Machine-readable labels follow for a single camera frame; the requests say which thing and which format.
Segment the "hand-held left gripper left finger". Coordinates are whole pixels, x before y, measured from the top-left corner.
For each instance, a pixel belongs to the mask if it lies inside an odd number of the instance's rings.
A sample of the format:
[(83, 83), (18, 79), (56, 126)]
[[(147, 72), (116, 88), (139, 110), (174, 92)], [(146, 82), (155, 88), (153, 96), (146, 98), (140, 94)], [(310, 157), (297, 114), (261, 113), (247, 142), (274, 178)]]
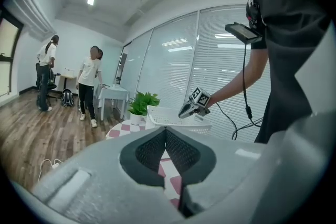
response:
[(46, 175), (31, 207), (47, 223), (177, 223), (159, 165), (163, 128), (92, 144)]

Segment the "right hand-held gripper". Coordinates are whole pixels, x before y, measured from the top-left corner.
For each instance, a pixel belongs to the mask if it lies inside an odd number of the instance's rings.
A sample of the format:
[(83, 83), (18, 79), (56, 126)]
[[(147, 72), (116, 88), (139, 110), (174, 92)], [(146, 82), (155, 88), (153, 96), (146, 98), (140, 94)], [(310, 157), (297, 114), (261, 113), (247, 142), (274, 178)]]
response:
[(179, 118), (184, 119), (195, 113), (199, 116), (206, 116), (210, 113), (207, 108), (208, 102), (210, 100), (210, 95), (200, 87), (190, 94), (189, 100), (184, 103), (184, 106), (179, 111)]

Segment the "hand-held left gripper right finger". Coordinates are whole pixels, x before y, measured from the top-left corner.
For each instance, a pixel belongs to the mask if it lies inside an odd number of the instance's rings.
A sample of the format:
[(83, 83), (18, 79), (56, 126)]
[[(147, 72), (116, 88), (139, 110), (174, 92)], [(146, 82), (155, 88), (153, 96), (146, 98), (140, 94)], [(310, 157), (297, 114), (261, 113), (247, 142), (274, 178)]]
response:
[(166, 150), (181, 176), (177, 223), (255, 223), (263, 144), (167, 127)]

